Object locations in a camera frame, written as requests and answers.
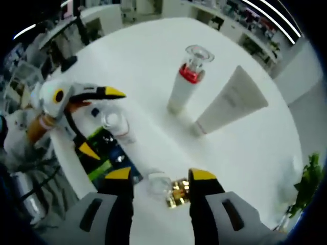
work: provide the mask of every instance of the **white wall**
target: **white wall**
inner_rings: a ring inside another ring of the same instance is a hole
[[[277,67],[279,71],[275,69],[272,73],[287,104],[308,92],[323,77],[320,62],[310,42],[301,41],[297,47],[290,51],[294,53],[292,56],[285,57],[287,62],[282,61]]]
[[[304,163],[308,163],[310,154],[319,152],[320,164],[324,164],[327,153],[326,98],[326,88],[319,82],[289,105],[300,136]]]

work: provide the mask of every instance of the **potted plant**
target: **potted plant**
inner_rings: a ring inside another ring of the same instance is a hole
[[[311,199],[323,177],[319,165],[319,154],[313,153],[309,156],[309,164],[304,167],[300,183],[294,185],[298,191],[295,204],[289,209],[290,218],[298,211],[302,212],[311,202]]]

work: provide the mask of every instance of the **white tabletop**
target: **white tabletop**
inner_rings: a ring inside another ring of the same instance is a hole
[[[206,76],[179,118],[170,115],[167,102],[185,48],[198,44],[216,57],[205,67]],[[302,160],[299,136],[278,88],[262,67],[236,43],[212,28],[188,18],[150,21],[116,31],[90,44],[65,76],[80,83],[110,85],[126,93],[118,103],[127,111],[137,143],[124,150],[143,172],[158,167],[173,180],[187,177],[188,168],[207,169],[226,191],[234,191],[261,215],[269,228],[276,212],[278,188],[285,163]],[[235,121],[204,138],[194,138],[188,126],[217,96],[237,65],[257,83],[269,106]],[[91,125],[81,118],[78,127]],[[52,132],[63,170],[81,198],[94,191],[72,146]],[[193,231],[188,207],[148,208],[144,183],[135,187],[131,243],[191,244]]]

